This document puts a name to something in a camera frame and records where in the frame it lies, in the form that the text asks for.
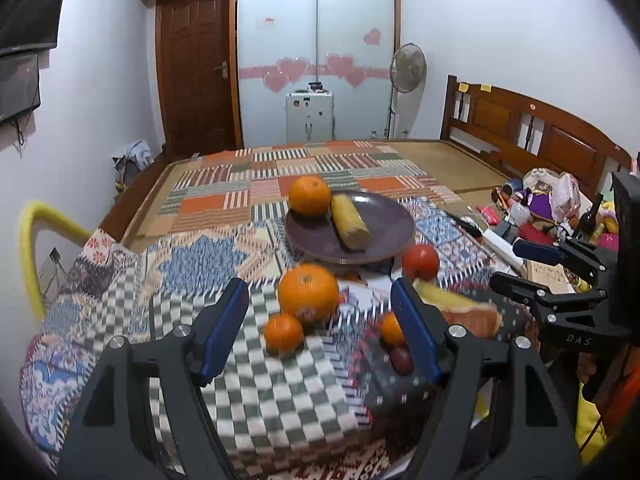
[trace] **yellow fabric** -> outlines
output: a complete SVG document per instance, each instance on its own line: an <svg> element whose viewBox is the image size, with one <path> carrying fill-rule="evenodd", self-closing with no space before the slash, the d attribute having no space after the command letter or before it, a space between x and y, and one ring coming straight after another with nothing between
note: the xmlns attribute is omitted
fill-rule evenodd
<svg viewBox="0 0 640 480"><path fill-rule="evenodd" d="M46 316L46 310L44 298L40 292L38 271L36 270L33 254L33 223L36 220L46 222L55 232L73 241L80 242L82 245L91 237L91 231L80 227L60 211L38 200L28 202L20 213L18 250L20 251L22 276L31 310L33 310L36 321L40 321Z"/></svg>
<svg viewBox="0 0 640 480"><path fill-rule="evenodd" d="M592 402L584 400L582 397L582 385L580 385L580 395L578 396L578 413L575 424L575 441L578 447L582 446L587 437L591 433L594 425L600 418L596 405ZM587 464L602 449L607 441L607 435L604 433L602 424L591 437L587 446L582 450L580 455L583 464Z"/></svg>

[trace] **wooden headboard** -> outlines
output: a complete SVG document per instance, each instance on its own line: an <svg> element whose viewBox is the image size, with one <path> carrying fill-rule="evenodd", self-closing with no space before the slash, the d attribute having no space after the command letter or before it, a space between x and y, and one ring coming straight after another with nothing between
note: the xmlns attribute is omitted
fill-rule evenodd
<svg viewBox="0 0 640 480"><path fill-rule="evenodd" d="M474 140L468 136L479 142L465 142ZM503 88L461 83L453 75L447 80L440 138L510 176L532 168L567 171L590 199L599 191L607 158L618 170L631 168L631 156L581 118Z"/></svg>

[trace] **silver screw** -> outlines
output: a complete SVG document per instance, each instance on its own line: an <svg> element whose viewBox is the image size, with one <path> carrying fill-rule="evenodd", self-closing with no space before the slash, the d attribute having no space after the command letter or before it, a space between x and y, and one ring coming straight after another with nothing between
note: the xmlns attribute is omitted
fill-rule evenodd
<svg viewBox="0 0 640 480"><path fill-rule="evenodd" d="M178 325L174 328L174 335L176 337L187 337L191 333L190 325Z"/></svg>
<svg viewBox="0 0 640 480"><path fill-rule="evenodd" d="M523 335L519 335L516 338L516 346L518 348L522 348L523 350L526 350L527 348L531 348L531 341L529 341L527 337L524 337Z"/></svg>
<svg viewBox="0 0 640 480"><path fill-rule="evenodd" d="M451 325L449 327L449 333L453 337L464 337L466 335L466 328L462 325Z"/></svg>
<svg viewBox="0 0 640 480"><path fill-rule="evenodd" d="M126 339L124 339L123 336L117 335L111 338L111 340L109 341L109 346L111 348L120 348L121 346L124 346L125 342Z"/></svg>

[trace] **red tomato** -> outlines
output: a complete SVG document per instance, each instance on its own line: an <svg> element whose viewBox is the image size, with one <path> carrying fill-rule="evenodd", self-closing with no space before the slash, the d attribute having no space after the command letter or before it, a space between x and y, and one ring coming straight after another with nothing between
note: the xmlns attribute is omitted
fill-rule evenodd
<svg viewBox="0 0 640 480"><path fill-rule="evenodd" d="M438 275L439 268L438 253L427 244L414 245L402 255L402 274L410 280L420 278L428 282Z"/></svg>

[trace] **wooden door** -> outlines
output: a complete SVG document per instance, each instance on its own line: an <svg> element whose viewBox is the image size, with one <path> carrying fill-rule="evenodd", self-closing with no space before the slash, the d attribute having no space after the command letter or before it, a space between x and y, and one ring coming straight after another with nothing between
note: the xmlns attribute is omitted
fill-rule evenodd
<svg viewBox="0 0 640 480"><path fill-rule="evenodd" d="M228 76L228 0L158 0L156 54L171 158L236 149Z"/></svg>

